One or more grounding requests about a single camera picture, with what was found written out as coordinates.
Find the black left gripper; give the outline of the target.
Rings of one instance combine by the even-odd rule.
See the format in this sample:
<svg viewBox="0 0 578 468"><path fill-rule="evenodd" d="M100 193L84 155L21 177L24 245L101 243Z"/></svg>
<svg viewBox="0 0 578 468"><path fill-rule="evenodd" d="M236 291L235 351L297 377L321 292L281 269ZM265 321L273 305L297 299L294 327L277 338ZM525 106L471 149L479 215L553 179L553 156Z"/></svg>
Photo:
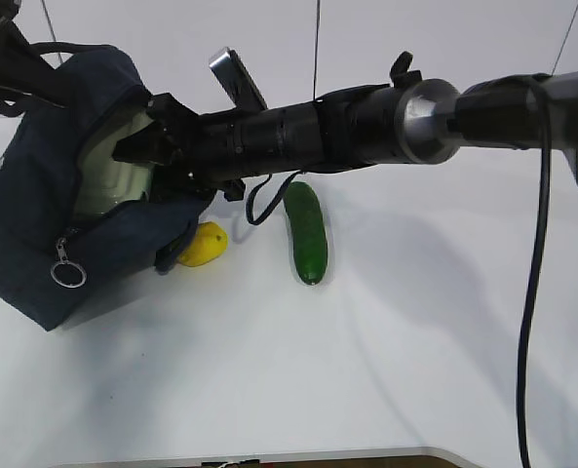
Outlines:
<svg viewBox="0 0 578 468"><path fill-rule="evenodd" d="M31 45L5 45L8 38L19 36L14 19L20 6L20 1L0 1L0 98L32 95L54 105L69 106L72 83L65 75Z"/></svg>

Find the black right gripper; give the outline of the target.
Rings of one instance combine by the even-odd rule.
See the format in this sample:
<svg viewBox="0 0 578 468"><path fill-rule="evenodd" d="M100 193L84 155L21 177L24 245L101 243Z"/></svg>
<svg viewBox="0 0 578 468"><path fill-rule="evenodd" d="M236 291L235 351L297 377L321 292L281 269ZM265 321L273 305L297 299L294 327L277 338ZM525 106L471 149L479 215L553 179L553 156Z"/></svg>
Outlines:
<svg viewBox="0 0 578 468"><path fill-rule="evenodd" d="M168 201L180 195L202 200L217 191L227 201L245 198L240 179L212 181L192 159L194 150L207 137L200 116L169 93L155 95L146 107L153 123L120 139L112 153L115 161L155 165L151 186L153 201Z"/></svg>

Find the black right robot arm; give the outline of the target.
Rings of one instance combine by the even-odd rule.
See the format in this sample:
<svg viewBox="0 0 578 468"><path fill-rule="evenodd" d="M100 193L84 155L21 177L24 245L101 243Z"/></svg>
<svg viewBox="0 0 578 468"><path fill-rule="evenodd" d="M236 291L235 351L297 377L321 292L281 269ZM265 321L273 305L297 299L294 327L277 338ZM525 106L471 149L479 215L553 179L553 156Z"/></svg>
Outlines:
<svg viewBox="0 0 578 468"><path fill-rule="evenodd" d="M180 185L237 199L246 177L302 171L336 174L381 164L439 165L462 147L539 148L564 154L578 185L578 71L510 75L459 92L426 79L410 53L384 84L269 107L236 51L210 68L232 101L199 114L170 94L153 96L149 124L121 139L114 160L170 168Z"/></svg>

